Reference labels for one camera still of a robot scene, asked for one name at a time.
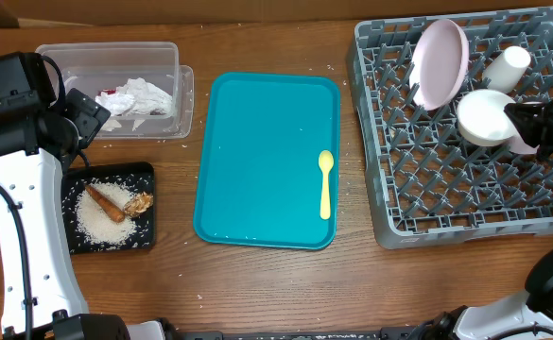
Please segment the pink bowl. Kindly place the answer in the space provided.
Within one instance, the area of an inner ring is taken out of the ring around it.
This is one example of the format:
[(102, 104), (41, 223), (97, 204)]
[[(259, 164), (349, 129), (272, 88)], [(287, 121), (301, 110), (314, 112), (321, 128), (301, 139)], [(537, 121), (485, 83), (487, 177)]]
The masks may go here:
[(510, 151), (512, 153), (520, 154), (520, 155), (535, 154), (538, 150), (538, 147), (539, 147), (539, 146), (529, 146), (529, 145), (525, 144), (523, 142), (522, 138), (519, 136), (516, 128), (515, 128), (514, 135), (508, 141), (508, 145), (510, 146)]

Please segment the pale green bowl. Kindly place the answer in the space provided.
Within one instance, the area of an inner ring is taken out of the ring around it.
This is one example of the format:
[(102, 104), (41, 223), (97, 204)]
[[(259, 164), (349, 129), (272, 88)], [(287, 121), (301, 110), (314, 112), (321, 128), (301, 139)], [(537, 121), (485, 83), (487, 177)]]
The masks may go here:
[(515, 134), (515, 127), (504, 111), (514, 103), (511, 97), (495, 90), (467, 93), (457, 106), (458, 131), (474, 145), (501, 145)]

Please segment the white cup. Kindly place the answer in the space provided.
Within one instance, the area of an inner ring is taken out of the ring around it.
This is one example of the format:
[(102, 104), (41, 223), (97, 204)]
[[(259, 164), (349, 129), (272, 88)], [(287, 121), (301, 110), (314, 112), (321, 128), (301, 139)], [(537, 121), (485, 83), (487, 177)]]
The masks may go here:
[(487, 88), (504, 94), (511, 93), (530, 65), (526, 49), (510, 46), (505, 49), (482, 73), (489, 80)]

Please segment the white napkin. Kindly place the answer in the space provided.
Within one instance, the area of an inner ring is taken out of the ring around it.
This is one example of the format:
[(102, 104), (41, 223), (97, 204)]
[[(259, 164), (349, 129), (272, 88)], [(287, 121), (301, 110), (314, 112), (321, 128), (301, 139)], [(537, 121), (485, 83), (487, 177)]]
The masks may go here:
[(172, 110), (173, 97), (143, 78), (130, 78), (113, 94), (95, 97), (95, 102), (111, 116), (167, 115)]

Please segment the brown walnut cookie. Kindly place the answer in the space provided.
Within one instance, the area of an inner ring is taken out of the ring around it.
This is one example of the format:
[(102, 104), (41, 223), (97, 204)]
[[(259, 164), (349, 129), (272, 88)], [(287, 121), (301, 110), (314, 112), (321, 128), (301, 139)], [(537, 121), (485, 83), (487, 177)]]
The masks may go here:
[(146, 212), (154, 204), (153, 194), (142, 192), (133, 197), (123, 207), (123, 212), (130, 218), (136, 218)]

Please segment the orange carrot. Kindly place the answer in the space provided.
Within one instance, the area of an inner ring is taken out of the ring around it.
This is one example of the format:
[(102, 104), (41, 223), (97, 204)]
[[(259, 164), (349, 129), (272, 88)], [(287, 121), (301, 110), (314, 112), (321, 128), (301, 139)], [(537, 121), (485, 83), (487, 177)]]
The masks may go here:
[(124, 212), (93, 186), (86, 185), (85, 191), (114, 223), (122, 223), (125, 220), (126, 216)]

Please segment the large white plate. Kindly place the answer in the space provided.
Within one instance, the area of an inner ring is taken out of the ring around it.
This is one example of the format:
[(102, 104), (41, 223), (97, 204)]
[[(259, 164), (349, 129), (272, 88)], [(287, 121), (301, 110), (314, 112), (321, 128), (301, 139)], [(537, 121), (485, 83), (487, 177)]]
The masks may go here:
[(423, 32), (411, 62), (409, 86), (419, 86), (413, 102), (427, 111), (438, 109), (457, 95), (468, 71), (467, 36), (453, 21), (439, 19)]

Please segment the yellow plastic spoon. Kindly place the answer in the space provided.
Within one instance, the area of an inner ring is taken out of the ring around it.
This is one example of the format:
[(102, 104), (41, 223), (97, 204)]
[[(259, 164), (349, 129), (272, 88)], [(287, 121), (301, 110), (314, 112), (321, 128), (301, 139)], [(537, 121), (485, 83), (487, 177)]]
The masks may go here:
[(319, 155), (321, 171), (320, 218), (328, 220), (331, 217), (331, 195), (329, 175), (334, 166), (334, 157), (329, 150), (323, 150)]

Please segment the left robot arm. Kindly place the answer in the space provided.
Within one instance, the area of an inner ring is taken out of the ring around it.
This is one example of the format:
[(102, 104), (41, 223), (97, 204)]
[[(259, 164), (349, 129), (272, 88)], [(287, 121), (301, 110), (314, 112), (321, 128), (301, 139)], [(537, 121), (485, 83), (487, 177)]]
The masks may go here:
[(110, 113), (53, 84), (38, 53), (0, 56), (0, 254), (5, 339), (176, 339), (164, 318), (127, 325), (92, 314), (72, 267), (61, 209), (63, 174)]

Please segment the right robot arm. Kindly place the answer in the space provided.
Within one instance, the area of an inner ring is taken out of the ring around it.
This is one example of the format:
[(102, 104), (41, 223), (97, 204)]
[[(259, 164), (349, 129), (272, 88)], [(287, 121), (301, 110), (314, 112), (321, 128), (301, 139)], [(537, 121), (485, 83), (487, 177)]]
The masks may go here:
[[(553, 166), (553, 100), (508, 104), (504, 113), (537, 159)], [(482, 307), (461, 306), (415, 327), (409, 339), (553, 338), (553, 249), (531, 269), (523, 291)]]

